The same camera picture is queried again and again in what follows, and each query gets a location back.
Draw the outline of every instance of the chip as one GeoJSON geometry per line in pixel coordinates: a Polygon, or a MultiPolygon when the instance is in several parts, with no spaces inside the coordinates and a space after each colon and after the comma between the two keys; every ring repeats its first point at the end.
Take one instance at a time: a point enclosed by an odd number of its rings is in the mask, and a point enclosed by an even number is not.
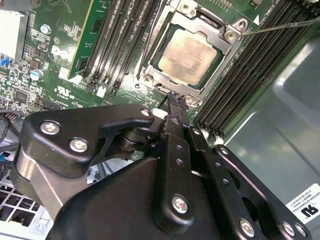
{"type": "Polygon", "coordinates": [[[159,69],[178,84],[196,86],[217,56],[205,35],[178,29],[158,63],[159,69]]]}
{"type": "Polygon", "coordinates": [[[42,59],[46,59],[46,58],[47,58],[47,52],[46,52],[46,51],[41,50],[41,52],[40,52],[40,58],[42,58],[42,59]]]}
{"type": "Polygon", "coordinates": [[[17,90],[17,91],[15,91],[14,99],[16,101],[18,101],[19,103],[25,104],[27,102],[27,99],[28,99],[28,94],[17,90]]]}
{"type": "Polygon", "coordinates": [[[39,69],[39,67],[40,67],[40,63],[38,61],[34,61],[34,60],[30,61],[30,68],[39,69]]]}
{"type": "Polygon", "coordinates": [[[39,48],[36,48],[35,51],[34,51],[34,55],[39,57],[40,53],[41,53],[41,50],[39,48]]]}

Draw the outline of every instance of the green circuit board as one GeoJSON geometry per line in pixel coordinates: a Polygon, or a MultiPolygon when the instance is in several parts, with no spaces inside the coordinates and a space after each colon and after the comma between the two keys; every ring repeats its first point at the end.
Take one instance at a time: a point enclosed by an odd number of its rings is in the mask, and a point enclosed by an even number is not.
{"type": "MultiPolygon", "coordinates": [[[[197,2],[227,23],[245,18],[248,30],[252,31],[258,29],[260,22],[268,16],[275,0],[264,0],[259,6],[254,6],[250,0],[197,0],[197,2]]],[[[111,2],[107,0],[48,0],[43,1],[39,8],[27,11],[29,23],[24,58],[19,62],[0,67],[1,107],[25,113],[40,111],[39,104],[35,104],[39,98],[56,103],[62,109],[130,103],[142,104],[146,108],[156,107],[165,96],[139,84],[134,74],[146,38],[140,40],[140,50],[134,56],[128,74],[113,102],[107,99],[107,95],[101,97],[87,91],[89,77],[81,80],[68,79],[75,73],[74,66],[79,67],[77,59],[92,53],[94,42],[99,36],[97,29],[103,27],[99,22],[92,31],[95,24],[93,19],[105,18],[110,4],[111,2]],[[43,25],[49,27],[49,34],[41,32],[43,25]],[[38,81],[30,79],[30,72],[35,68],[35,63],[43,72],[43,77],[38,81]],[[17,97],[17,91],[18,94],[23,93],[22,99],[17,97]]],[[[246,37],[242,41],[242,47],[248,39],[249,37],[246,37]]],[[[297,45],[293,51],[297,52],[301,46],[302,44],[297,45]]],[[[190,119],[193,119],[197,111],[197,107],[190,110],[190,119]]]]}

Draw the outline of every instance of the gray metal panel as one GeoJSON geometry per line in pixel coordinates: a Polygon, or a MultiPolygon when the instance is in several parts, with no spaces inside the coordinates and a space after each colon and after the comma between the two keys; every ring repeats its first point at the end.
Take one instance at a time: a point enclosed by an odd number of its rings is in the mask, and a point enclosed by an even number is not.
{"type": "Polygon", "coordinates": [[[0,9],[7,11],[24,11],[41,5],[41,0],[0,0],[0,9]]]}
{"type": "MultiPolygon", "coordinates": [[[[320,38],[310,40],[225,142],[287,204],[320,183],[320,38]]],[[[320,216],[306,224],[320,239],[320,216]]]]}

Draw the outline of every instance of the ul logo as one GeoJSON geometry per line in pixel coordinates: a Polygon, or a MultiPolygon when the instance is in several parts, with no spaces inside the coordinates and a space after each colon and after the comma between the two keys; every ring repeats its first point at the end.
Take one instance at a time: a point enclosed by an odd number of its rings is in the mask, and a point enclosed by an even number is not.
{"type": "Polygon", "coordinates": [[[305,207],[301,210],[301,212],[307,217],[311,217],[312,215],[315,215],[317,212],[319,212],[318,209],[316,209],[314,206],[308,205],[308,207],[305,207]]]}

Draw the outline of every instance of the capacitor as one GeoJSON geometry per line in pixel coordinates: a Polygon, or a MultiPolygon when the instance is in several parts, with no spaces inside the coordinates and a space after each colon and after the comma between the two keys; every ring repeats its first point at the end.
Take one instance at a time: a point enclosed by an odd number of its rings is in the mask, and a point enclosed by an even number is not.
{"type": "Polygon", "coordinates": [[[33,70],[30,72],[30,78],[32,81],[38,81],[39,79],[42,79],[44,76],[44,72],[41,71],[40,69],[33,70]]]}

